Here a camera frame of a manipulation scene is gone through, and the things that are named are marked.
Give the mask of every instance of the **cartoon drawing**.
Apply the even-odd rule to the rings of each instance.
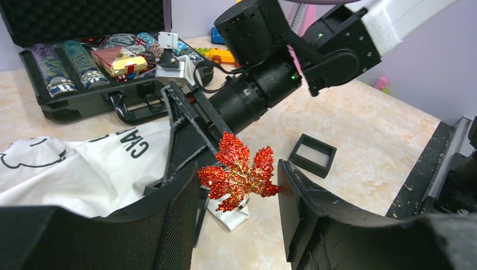
[[[12,143],[0,153],[0,161],[9,169],[44,168],[62,162],[65,155],[65,144],[53,138],[41,137]]]

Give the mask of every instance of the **yellow lego brick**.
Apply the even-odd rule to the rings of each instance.
[[[205,57],[218,64],[235,64],[235,58],[227,49],[211,48],[205,53]]]

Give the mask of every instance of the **red maple leaf brooch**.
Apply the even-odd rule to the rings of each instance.
[[[270,181],[273,174],[273,151],[267,146],[260,149],[249,168],[250,150],[233,134],[224,132],[219,143],[220,150],[215,158],[228,167],[207,166],[198,171],[200,183],[210,187],[209,197],[219,199],[226,194],[225,199],[215,211],[241,210],[244,197],[256,193],[262,197],[270,197],[280,192],[280,188]]]

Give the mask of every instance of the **table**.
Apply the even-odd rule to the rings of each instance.
[[[193,47],[212,46],[208,37],[187,42]],[[218,88],[224,77],[216,69],[208,88]],[[0,149],[19,138],[84,141],[128,127],[114,112],[70,124],[51,123],[37,105],[25,70],[0,73],[0,89],[0,127],[4,132]],[[314,98],[304,81],[300,89],[238,137],[252,153],[270,146],[276,160],[287,159],[302,133],[335,146],[327,178],[307,175],[344,200],[385,215],[439,123],[439,119],[357,80],[323,90]],[[278,197],[253,195],[248,206],[251,217],[233,232],[206,215],[191,269],[290,269],[285,261]]]

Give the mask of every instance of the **white cloth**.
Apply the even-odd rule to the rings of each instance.
[[[0,205],[59,205],[105,217],[142,198],[144,187],[162,178],[169,137],[163,121],[84,142],[18,140],[0,153]],[[215,208],[212,215],[231,227],[243,219]]]

